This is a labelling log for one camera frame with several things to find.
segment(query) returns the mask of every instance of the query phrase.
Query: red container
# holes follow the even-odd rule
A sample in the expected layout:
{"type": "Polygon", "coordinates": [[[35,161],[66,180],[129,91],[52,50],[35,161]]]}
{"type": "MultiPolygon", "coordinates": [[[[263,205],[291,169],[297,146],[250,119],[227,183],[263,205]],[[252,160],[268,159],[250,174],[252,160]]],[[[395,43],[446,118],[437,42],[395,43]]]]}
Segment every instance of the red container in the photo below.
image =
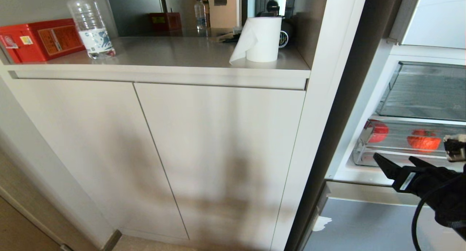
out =
{"type": "Polygon", "coordinates": [[[149,17],[154,30],[157,32],[181,29],[179,12],[150,13],[149,17]]]}
{"type": "Polygon", "coordinates": [[[73,19],[0,27],[0,40],[15,63],[44,62],[86,50],[73,19]]]}

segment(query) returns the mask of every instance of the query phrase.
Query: plastic water bottle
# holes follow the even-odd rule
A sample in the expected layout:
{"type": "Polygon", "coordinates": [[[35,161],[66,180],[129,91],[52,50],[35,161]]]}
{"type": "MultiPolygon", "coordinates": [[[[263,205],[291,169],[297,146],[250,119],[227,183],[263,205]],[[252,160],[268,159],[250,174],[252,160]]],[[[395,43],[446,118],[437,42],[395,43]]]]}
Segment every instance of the plastic water bottle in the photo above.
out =
{"type": "Polygon", "coordinates": [[[202,30],[207,27],[207,23],[205,21],[205,5],[202,3],[201,0],[197,1],[198,2],[196,2],[196,4],[194,5],[194,11],[196,12],[198,30],[202,30]]]}
{"type": "Polygon", "coordinates": [[[115,49],[100,17],[97,2],[95,0],[69,0],[68,9],[89,57],[104,59],[115,56],[115,49]]]}

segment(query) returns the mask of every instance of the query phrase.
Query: paper towel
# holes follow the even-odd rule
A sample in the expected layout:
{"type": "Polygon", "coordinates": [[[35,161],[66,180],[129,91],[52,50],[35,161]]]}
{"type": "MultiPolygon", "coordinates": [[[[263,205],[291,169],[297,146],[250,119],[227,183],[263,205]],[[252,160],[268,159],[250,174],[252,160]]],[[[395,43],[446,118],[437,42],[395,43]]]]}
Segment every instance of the paper towel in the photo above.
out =
{"type": "Polygon", "coordinates": [[[244,57],[252,62],[277,60],[281,19],[281,17],[249,17],[230,57],[230,64],[244,57]]]}

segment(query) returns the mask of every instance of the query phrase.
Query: tomato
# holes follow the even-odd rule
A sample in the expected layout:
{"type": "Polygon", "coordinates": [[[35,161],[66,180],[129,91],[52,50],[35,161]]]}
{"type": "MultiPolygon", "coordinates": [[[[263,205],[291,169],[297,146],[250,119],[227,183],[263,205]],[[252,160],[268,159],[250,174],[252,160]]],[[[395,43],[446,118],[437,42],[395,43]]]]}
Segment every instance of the tomato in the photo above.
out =
{"type": "Polygon", "coordinates": [[[442,142],[441,138],[435,137],[436,134],[429,130],[416,129],[411,134],[416,136],[408,136],[408,143],[420,152],[437,150],[442,142]]]}
{"type": "Polygon", "coordinates": [[[377,120],[371,120],[369,127],[374,127],[371,139],[369,139],[369,143],[382,142],[383,140],[385,140],[385,138],[388,135],[388,132],[390,131],[388,129],[388,126],[377,120]]]}

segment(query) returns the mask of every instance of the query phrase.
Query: grey floor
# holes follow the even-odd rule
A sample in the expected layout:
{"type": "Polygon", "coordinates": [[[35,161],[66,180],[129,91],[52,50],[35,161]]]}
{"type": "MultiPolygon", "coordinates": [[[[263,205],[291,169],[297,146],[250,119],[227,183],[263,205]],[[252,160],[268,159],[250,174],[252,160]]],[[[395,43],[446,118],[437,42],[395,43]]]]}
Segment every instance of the grey floor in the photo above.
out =
{"type": "Polygon", "coordinates": [[[165,244],[133,236],[125,236],[118,241],[113,251],[200,251],[199,249],[165,244]]]}

